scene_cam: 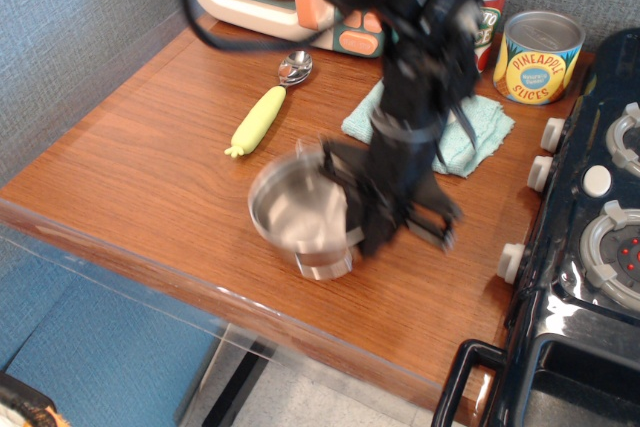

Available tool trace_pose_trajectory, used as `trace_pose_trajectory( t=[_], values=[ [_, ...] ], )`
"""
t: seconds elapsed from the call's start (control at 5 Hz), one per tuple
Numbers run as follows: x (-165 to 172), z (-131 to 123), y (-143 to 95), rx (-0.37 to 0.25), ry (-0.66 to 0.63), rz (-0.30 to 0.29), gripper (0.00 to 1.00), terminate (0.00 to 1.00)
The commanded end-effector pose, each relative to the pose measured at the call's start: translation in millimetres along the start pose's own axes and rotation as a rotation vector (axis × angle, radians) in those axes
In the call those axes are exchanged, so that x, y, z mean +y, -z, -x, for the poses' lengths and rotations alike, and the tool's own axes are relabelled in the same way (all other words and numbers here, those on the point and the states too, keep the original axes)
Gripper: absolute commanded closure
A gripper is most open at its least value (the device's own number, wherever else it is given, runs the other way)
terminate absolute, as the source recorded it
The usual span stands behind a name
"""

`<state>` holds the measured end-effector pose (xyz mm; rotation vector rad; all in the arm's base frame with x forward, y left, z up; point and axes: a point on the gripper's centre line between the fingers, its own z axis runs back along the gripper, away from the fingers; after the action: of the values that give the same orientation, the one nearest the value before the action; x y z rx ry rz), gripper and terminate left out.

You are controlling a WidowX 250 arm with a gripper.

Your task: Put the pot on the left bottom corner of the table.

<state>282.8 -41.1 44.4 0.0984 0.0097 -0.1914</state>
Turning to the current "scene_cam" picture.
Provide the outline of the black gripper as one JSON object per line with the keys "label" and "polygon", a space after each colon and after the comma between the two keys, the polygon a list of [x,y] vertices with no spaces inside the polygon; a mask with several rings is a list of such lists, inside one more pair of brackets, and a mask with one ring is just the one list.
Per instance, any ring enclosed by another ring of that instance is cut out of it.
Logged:
{"label": "black gripper", "polygon": [[346,239],[360,242],[363,257],[375,256],[403,226],[444,251],[453,246],[462,211],[436,181],[433,142],[410,144],[376,131],[367,148],[321,145],[320,172],[344,192]]}

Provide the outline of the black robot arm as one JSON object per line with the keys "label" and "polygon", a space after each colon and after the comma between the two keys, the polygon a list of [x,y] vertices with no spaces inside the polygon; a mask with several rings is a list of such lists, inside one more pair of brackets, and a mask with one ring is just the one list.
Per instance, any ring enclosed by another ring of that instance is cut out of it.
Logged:
{"label": "black robot arm", "polygon": [[370,257],[403,226],[448,249],[460,208],[433,171],[450,116],[478,80],[474,42],[482,0],[326,0],[344,15],[380,19],[383,92],[364,148],[327,140],[323,174],[346,195],[346,226]]}

